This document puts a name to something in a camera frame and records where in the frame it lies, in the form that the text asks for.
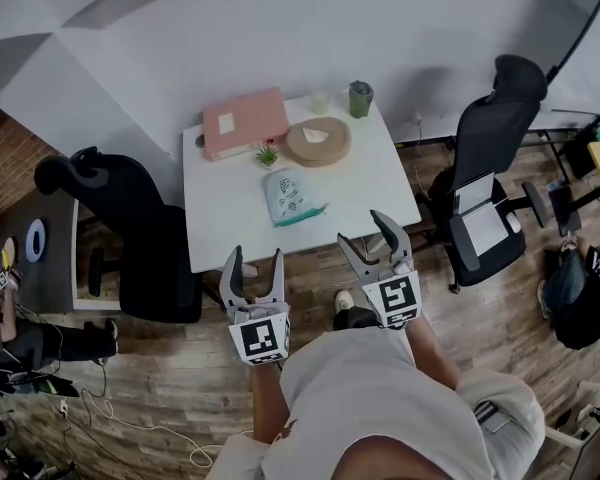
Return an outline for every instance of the office chair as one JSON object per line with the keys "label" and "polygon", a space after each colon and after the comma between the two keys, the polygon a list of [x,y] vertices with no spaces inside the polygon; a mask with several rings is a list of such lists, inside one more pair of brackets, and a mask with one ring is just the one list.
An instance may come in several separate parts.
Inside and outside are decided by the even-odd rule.
{"label": "office chair", "polygon": [[34,178],[43,194],[64,190],[124,240],[120,260],[104,261],[102,249],[92,252],[92,295],[100,295],[104,272],[120,270],[120,308],[132,316],[193,323],[200,319],[203,291],[219,301],[202,274],[191,273],[184,210],[164,204],[149,173],[132,158],[90,147],[70,159],[45,158]]}
{"label": "office chair", "polygon": [[540,110],[547,95],[547,82],[540,68],[530,60],[516,55],[496,58],[493,92],[473,102],[464,111],[458,124],[453,167],[441,172],[428,192],[419,195],[431,210],[437,231],[425,235],[429,241],[445,245],[455,274],[450,286],[458,293],[462,286],[478,284],[498,273],[525,250],[524,234],[507,220],[516,219],[515,210],[531,207],[538,223],[544,227],[549,218],[540,194],[531,182],[524,182],[525,197],[510,200],[497,179],[493,178],[491,196],[483,202],[493,204],[506,229],[506,238],[478,256],[458,213],[459,189],[486,175],[505,172]]}

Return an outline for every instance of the gray desk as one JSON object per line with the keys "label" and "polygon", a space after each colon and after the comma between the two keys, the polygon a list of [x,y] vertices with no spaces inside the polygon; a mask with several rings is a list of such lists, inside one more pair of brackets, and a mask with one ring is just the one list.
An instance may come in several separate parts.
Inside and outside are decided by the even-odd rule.
{"label": "gray desk", "polygon": [[[0,250],[10,236],[16,242],[16,268],[23,274],[19,301],[38,313],[67,313],[74,309],[74,212],[75,200],[65,192],[58,190],[45,196],[35,190],[12,206],[0,220]],[[25,243],[29,226],[35,219],[44,223],[46,244],[40,260],[29,263]]]}

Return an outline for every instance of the succulent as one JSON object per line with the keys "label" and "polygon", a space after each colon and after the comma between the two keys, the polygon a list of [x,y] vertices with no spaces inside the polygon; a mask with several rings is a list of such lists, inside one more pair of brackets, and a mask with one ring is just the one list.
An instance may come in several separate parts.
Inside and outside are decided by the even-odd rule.
{"label": "succulent", "polygon": [[256,158],[262,165],[271,167],[274,163],[276,163],[276,160],[278,160],[278,152],[272,146],[265,146],[260,148]]}

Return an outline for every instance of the pink box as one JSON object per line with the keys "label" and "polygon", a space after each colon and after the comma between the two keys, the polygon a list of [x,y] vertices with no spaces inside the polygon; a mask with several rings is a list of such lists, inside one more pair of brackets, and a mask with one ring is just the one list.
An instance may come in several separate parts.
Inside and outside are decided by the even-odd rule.
{"label": "pink box", "polygon": [[202,131],[209,160],[281,143],[289,131],[282,92],[274,87],[207,107]]}

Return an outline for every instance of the chair backrest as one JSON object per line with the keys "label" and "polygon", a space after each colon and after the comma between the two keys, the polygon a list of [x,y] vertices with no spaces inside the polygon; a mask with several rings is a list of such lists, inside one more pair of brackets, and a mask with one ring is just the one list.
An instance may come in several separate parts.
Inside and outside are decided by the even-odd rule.
{"label": "chair backrest", "polygon": [[449,189],[506,171],[546,96],[547,81],[535,63],[517,55],[497,57],[492,94],[474,101],[460,118]]}
{"label": "chair backrest", "polygon": [[164,215],[165,204],[151,176],[126,156],[102,154],[91,147],[71,159],[42,160],[34,177],[42,193],[64,190],[123,238],[155,230]]}

